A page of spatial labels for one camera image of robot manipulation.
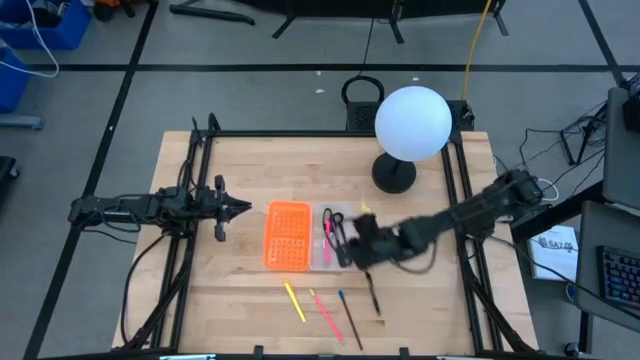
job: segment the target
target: pink marker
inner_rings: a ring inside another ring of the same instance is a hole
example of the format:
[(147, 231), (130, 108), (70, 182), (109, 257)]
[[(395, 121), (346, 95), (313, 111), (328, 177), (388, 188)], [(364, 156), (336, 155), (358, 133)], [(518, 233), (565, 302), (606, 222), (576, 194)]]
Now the pink marker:
[(322, 249), (324, 250), (324, 263), (328, 264), (331, 262), (331, 257), (329, 256), (329, 237), (331, 237), (331, 221), (327, 220), (324, 223), (324, 232), (327, 236), (325, 236), (324, 242), (322, 243)]
[(325, 309), (324, 305), (322, 305), (322, 301), (320, 301), (320, 298), (318, 297), (318, 295), (316, 295), (313, 289), (309, 289), (309, 292), (311, 293), (311, 296), (313, 296), (313, 300), (316, 301), (316, 304), (318, 305), (318, 308), (322, 312), (322, 315), (324, 315), (324, 318), (327, 319), (329, 326), (331, 326), (331, 330), (333, 330), (333, 333), (336, 334), (338, 341), (344, 344), (344, 337), (342, 336), (340, 329), (338, 329), (336, 324), (333, 322), (331, 315), (329, 315), (329, 313), (327, 312), (327, 309)]

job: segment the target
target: concrete floor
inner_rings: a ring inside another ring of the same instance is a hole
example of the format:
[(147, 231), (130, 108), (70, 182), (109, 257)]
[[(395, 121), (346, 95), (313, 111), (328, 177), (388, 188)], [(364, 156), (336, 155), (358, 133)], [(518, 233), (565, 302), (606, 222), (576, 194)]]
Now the concrete floor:
[[(220, 8), (224, 3), (215, 4)], [(640, 3), (589, 4), (617, 62), (640, 65), (634, 28)], [(257, 25), (172, 15), (168, 4), (161, 3), (140, 64), (362, 61), (367, 19), (297, 19), (274, 40), (271, 33), (283, 16), (240, 5), (224, 7), (254, 17)], [(128, 64), (146, 9), (138, 6), (133, 19), (119, 13), (109, 23), (94, 21), (78, 50), (55, 52), (56, 57), (67, 65)], [(607, 65), (577, 0), (509, 0), (502, 16), (510, 36), (503, 37), (496, 22), (488, 20), (476, 64)], [(477, 15), (403, 20), (404, 45), (395, 43), (388, 25), (375, 23), (368, 63), (464, 64), (477, 22)], [(29, 63), (47, 62), (39, 52), (20, 55)], [(215, 112), (225, 129), (343, 129), (346, 112), (340, 89), (353, 75), (355, 71), (136, 72), (96, 194), (148, 191), (163, 132), (190, 129), (192, 116), (204, 123), (206, 115)], [(463, 81), (460, 71), (372, 75), (388, 93), (424, 85), (447, 99), (459, 97)], [(0, 129), (0, 154), (16, 157), (22, 169), (0, 216), (2, 359), (22, 356), (69, 230), (69, 203), (82, 193), (124, 77), (120, 71), (63, 71), (54, 80), (34, 78), (18, 113), (42, 116), (45, 128)], [(605, 100), (614, 84), (607, 71), (474, 72), (468, 101), (477, 130), (488, 131), (495, 154), (513, 166), (520, 162), (517, 147), (525, 128), (561, 129)], [(374, 96), (366, 85), (354, 86), (351, 93), (354, 99)], [(557, 139), (554, 134), (533, 134), (526, 154)], [(590, 148), (587, 155), (597, 150)], [(596, 159), (563, 178), (558, 184), (560, 200), (571, 194)], [(568, 167), (556, 147), (530, 168), (553, 180)], [(584, 186), (601, 176), (598, 169)], [(82, 236), (41, 356), (109, 349), (132, 254), (132, 246)], [(540, 346), (561, 353), (565, 343), (577, 339), (579, 312), (565, 301), (563, 284), (531, 280), (528, 269), (523, 266), (523, 278)], [(640, 351), (640, 336), (597, 319), (593, 349), (600, 358), (632, 358)]]

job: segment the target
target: wooden table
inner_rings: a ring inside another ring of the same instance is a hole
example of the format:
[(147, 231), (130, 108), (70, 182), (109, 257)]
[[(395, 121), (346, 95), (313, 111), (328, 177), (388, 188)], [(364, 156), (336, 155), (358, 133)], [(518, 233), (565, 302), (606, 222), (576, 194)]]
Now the wooden table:
[[(488, 136), (474, 132), (464, 133), (463, 138), (471, 184), (477, 193), (496, 177)], [(152, 191), (175, 184), (188, 139), (188, 132), (165, 133)], [(378, 190), (371, 179), (371, 166), (381, 153), (375, 138), (214, 139), (208, 184), (213, 184), (216, 174), (223, 174), (229, 194), (251, 201), (253, 209), (226, 226), (226, 243), (215, 240), (214, 221), (201, 222), (180, 352), (251, 353), (255, 345), (263, 345), (267, 354), (396, 355), (404, 346), (414, 355), (473, 354), (452, 231), (440, 236), (436, 264), (425, 275), (411, 275), (388, 263), (371, 269), (381, 317), (372, 306), (361, 272), (284, 273), (267, 271), (263, 265), (263, 228), (267, 206), (274, 200), (343, 202), (357, 212), (364, 199), (377, 213), (381, 226), (449, 207), (440, 156), (416, 163), (418, 175), (413, 187), (404, 194), (391, 195)], [(455, 161), (453, 166), (461, 194)], [(158, 228), (145, 227), (136, 255), (158, 235)], [(509, 239), (508, 227), (498, 225), (497, 236)], [(136, 269), (127, 310), (129, 336), (158, 300), (168, 245), (168, 240), (159, 244)], [(515, 252), (492, 241), (486, 241), (484, 247), (498, 308), (522, 338), (537, 347)], [(407, 266), (424, 267), (430, 251)], [(294, 285), (306, 324), (301, 323), (287, 296), (285, 279)], [(336, 340), (309, 288), (322, 298), (345, 335), (346, 345)], [(364, 352), (353, 337), (338, 289), (346, 294)], [(477, 303), (484, 346), (490, 348), (486, 315)], [(168, 344), (172, 317), (170, 310), (163, 345)], [(119, 344), (116, 329), (114, 345)]]

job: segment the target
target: orange tray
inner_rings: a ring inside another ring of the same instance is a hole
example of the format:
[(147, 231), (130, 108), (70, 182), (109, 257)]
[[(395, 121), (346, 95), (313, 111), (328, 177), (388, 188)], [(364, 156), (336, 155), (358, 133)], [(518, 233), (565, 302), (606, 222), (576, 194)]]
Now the orange tray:
[(311, 251), (311, 206), (303, 202), (269, 204), (264, 235), (264, 266), (307, 271)]

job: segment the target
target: white paper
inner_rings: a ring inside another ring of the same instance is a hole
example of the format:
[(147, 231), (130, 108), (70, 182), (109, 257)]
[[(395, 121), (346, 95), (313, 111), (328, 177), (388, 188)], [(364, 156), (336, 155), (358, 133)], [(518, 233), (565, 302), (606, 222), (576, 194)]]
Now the white paper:
[[(529, 240), (529, 254), (533, 261), (559, 272), (572, 281), (576, 280), (578, 241), (572, 227), (554, 226), (533, 239), (535, 241)], [(533, 264), (531, 269), (534, 279), (564, 281), (552, 272)]]

